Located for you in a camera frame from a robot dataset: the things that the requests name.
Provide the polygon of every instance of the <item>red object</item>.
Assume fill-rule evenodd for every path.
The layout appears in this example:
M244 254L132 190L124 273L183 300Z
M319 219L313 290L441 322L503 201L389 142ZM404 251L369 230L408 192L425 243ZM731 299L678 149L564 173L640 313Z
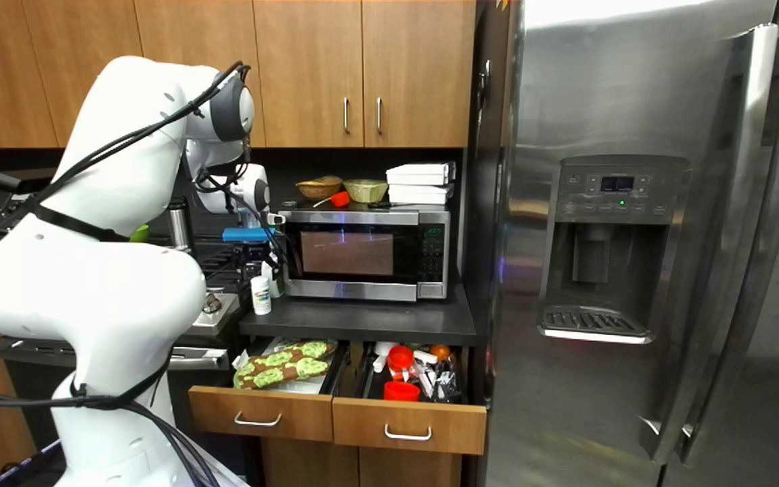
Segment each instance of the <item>red object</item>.
M350 194L347 191L338 192L330 197L330 201L333 202L333 206L336 208L348 206L350 204Z
M420 388L407 382L387 382L383 385L383 398L416 402L420 400Z
M387 355L387 365L390 371L402 373L414 366L414 352L411 352L407 346L393 346L393 348L390 348L389 353Z

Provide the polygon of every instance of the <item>black countertop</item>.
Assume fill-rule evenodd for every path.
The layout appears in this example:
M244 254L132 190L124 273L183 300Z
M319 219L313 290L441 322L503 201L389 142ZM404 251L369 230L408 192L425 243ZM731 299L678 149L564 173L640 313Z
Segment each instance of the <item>black countertop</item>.
M273 310L258 317L247 312L239 323L244 335L288 336L353 342L442 343L478 346L478 333L463 285L452 284L445 300L371 302L281 296Z

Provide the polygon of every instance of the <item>white box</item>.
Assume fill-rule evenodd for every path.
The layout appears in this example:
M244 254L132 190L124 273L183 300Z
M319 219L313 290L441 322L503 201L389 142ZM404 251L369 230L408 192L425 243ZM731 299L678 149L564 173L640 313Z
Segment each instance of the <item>white box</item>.
M446 204L452 197L452 183L443 186L389 185L390 203Z
M442 186L455 179L455 163L414 163L387 169L390 185Z

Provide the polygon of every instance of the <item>ice dispenser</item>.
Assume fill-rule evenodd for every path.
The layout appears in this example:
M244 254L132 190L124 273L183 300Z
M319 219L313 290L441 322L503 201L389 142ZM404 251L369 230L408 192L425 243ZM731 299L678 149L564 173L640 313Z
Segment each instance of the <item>ice dispenser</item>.
M677 246L689 183L686 160L567 158L559 176L540 288L540 332L598 342L649 342Z

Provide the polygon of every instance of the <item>microwave window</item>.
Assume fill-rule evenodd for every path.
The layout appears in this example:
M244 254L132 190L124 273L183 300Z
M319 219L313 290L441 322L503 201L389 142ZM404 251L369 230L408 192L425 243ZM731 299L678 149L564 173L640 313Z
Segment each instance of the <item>microwave window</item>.
M302 268L325 274L392 275L393 235L303 231Z

